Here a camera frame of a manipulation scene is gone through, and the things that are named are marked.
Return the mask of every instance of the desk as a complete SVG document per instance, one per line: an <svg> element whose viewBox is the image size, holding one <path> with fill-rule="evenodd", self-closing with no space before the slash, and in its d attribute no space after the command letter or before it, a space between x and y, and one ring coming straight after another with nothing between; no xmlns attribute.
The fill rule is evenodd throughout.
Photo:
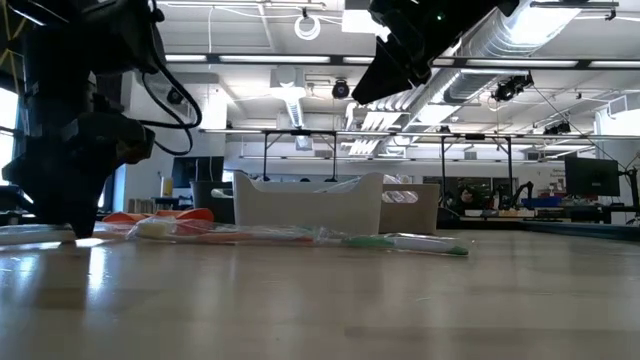
<svg viewBox="0 0 640 360"><path fill-rule="evenodd" d="M0 359L638 358L637 245L440 234L475 240L471 256L141 242L3 249Z"/></svg>
<svg viewBox="0 0 640 360"><path fill-rule="evenodd" d="M602 217L605 224L611 224L611 213L614 212L632 212L640 213L640 208L634 206L603 206Z"/></svg>

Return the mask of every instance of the black cable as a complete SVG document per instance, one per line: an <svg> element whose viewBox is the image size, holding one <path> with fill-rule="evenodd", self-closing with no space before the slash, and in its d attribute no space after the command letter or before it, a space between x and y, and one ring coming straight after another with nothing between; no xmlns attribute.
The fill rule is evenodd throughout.
<svg viewBox="0 0 640 360"><path fill-rule="evenodd" d="M540 96L544 99L544 101L546 101L546 102L547 102L547 104L549 104L549 106L551 106L551 108L552 108L553 110L555 110L555 111L556 111L556 113L557 113L557 114L559 114L559 115L564 119L564 121L566 121L566 122L567 122L567 124L571 125L571 127L573 127L573 128L574 128L574 129L575 129L575 130L580 134L580 135L584 136L584 137L587 139L587 141L589 141L589 142L591 143L591 145L593 145L593 146L595 146L595 147L596 147L596 149L598 149L598 150L602 151L602 153L603 153L604 155L606 155L609 159L611 159L611 160L613 160L613 161L617 162L617 163L618 163L618 166L620 166L620 167L621 167L621 168L623 168L625 171L627 171L627 168L625 168L625 167L624 167L624 165L622 165L618 160L614 159L614 158L613 158L613 156L609 155L606 151L604 151L604 149L603 149L603 148L601 148L598 144L596 144L593 140L589 139L589 138L588 138L588 137L587 137L587 136L586 136L582 131L580 131L580 129L578 129L578 127L577 127L577 126L573 125L573 124L571 123L571 121L569 121L569 119L568 119L566 116L564 116L564 114L563 114L562 112L560 112L560 110L558 110L555 106L553 106L553 104L551 103L551 101L549 101L549 99L547 99L547 97L546 97L546 96L544 96L544 95L540 92L540 90L538 90L538 88L537 88L535 85L532 85L531 87L533 87L533 88L538 92L538 94L540 94Z"/></svg>
<svg viewBox="0 0 640 360"><path fill-rule="evenodd" d="M171 72L166 68L166 66L164 65L164 61L162 59L160 59L160 56L158 55L158 46L156 44L156 39L154 36L154 25L155 22L157 21L161 21L158 20L158 18L163 17L161 14L158 14L158 12L160 10L158 10L158 5L156 0L152 0L151 1L152 4L152 13L151 13L151 23L150 23L150 34L151 34L151 56L153 57L153 61L155 61L158 70L160 70L160 72L164 75L164 77L169 81L169 83L171 83L171 85L174 87L174 89L180 94L182 95L182 97L184 97L187 102L191 105L191 107L193 108L193 110L196 112L196 119L193 123L190 124L184 124L184 122L182 122L181 125L176 125L176 124L167 124L167 123L163 123L163 122L158 122L158 121L149 121L149 120L141 120L140 123L142 125L145 126L155 126L155 127L163 127L163 128L167 128L167 129L193 129L196 128L198 126L200 126L200 124L202 123L202 111L200 110L200 106L198 106L198 103L196 102L196 100L193 98L193 96L191 96L191 94L184 88L184 86L182 86L182 84L176 80L176 78L173 76L173 74L171 74ZM155 102L160 108L162 108L162 110L164 110L165 112L167 112L172 118L176 119L176 117L179 117L177 114L175 114L175 112L173 110L171 110L168 106L166 106L164 104L164 102L162 102L160 99L158 99L158 97L153 93L153 91L151 91L151 89L145 84L145 88L147 90L147 92L149 93L149 96L151 96L151 99L153 100L153 102Z"/></svg>
<svg viewBox="0 0 640 360"><path fill-rule="evenodd" d="M147 92L149 93L149 95L151 96L151 98L153 99L153 97L155 97L155 94L153 94L153 92L151 91L151 89L149 88L149 84L147 83L147 77L146 77L146 73L142 74L142 84L144 85L144 88L147 90ZM189 131L189 128L187 127L187 124L184 123L184 121L180 118L180 116L178 116L175 112L170 111L170 109L167 108L167 106L160 102L160 104L158 104L162 110L166 111L169 116L171 116L176 122L178 122L178 125L176 124L165 124L165 125L172 125L174 127L171 127L171 129L183 129L185 133L187 133L187 139L189 140L189 149L187 149L186 151L175 151L175 150L171 150L169 148L167 148L166 146L160 144L158 141L154 141L156 145L158 145L158 147L163 150L164 152L170 154L170 155L174 155L174 156L184 156L187 155L189 152L191 152L191 149L193 149L193 136L191 135L191 131ZM140 120L139 121L141 124L144 124L144 122L148 122L145 120Z"/></svg>
<svg viewBox="0 0 640 360"><path fill-rule="evenodd" d="M143 126L154 126L154 127L161 127L166 129L184 130L187 134L187 139L189 140L189 148L186 151L171 150L166 146L162 145L161 143L159 143L158 141L154 141L154 143L164 152L174 156L183 156L183 155L187 155L189 152L191 152L191 149L193 149L193 136L191 135L191 132L189 130L200 126L200 124L202 123L202 111L200 110L198 103L191 96L191 94L184 88L184 86L182 86L182 84L179 81L176 80L176 78L173 76L173 74L171 74L171 72L166 68L166 66L164 66L164 62L162 61L162 59L160 59L160 56L158 55L158 46L155 41L156 39L155 39L154 25L155 25L155 22L161 21L159 19L163 16L161 13L158 13L159 10L158 10L157 1L152 0L151 4L152 4L152 9L150 14L151 22L149 25L150 34L151 34L151 50L152 50L151 56L153 57L153 60L156 62L156 66L158 67L158 70L160 70L160 72L169 81L169 83L171 83L173 88L176 89L176 91L180 95L182 95L187 100L187 102L191 105L191 107L194 109L194 111L196 112L196 119L193 123L186 124L181 119L181 117L175 113L175 111L169 108L166 104L164 104L164 102L162 102L156 96L156 94L151 90L151 88L149 87L149 84L147 83L147 79L146 79L147 73L143 73L142 84L144 85L145 90L147 90L147 93L149 93L149 96L151 97L153 102L155 102L156 105L158 105L163 111L169 114L169 116L171 116L171 118L173 118L178 124L167 124L163 122L150 121L150 120L140 120L139 123Z"/></svg>

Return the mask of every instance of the blue object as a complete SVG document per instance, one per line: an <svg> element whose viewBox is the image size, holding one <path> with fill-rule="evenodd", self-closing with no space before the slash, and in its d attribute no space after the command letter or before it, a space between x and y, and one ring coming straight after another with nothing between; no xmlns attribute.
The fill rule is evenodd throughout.
<svg viewBox="0 0 640 360"><path fill-rule="evenodd" d="M526 207L559 207L560 203L562 203L562 197L560 196L550 196L546 198L532 198L531 204L529 204L529 199L522 199L522 205Z"/></svg>

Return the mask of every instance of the orange object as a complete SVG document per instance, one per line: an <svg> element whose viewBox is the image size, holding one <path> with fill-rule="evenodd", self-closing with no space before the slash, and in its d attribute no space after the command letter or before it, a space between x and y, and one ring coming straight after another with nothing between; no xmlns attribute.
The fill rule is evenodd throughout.
<svg viewBox="0 0 640 360"><path fill-rule="evenodd" d="M111 215L107 215L104 219L102 219L102 221L135 224L138 221L144 220L151 216L154 215L116 212ZM213 213L209 209L193 209L186 211L158 210L155 213L155 216L173 216L178 220L204 220L213 222Z"/></svg>

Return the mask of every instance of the security camera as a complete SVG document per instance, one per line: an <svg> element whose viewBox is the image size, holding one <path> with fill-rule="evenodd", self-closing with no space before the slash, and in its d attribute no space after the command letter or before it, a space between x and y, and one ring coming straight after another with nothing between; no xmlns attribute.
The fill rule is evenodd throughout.
<svg viewBox="0 0 640 360"><path fill-rule="evenodd" d="M331 95L333 95L334 99L344 99L349 96L349 85L347 85L346 80L336 80L336 84L333 86L333 90L331 91Z"/></svg>
<svg viewBox="0 0 640 360"><path fill-rule="evenodd" d="M172 87L169 90L169 94L167 94L167 101L172 105L180 105L184 101L184 96L182 96L176 88Z"/></svg>

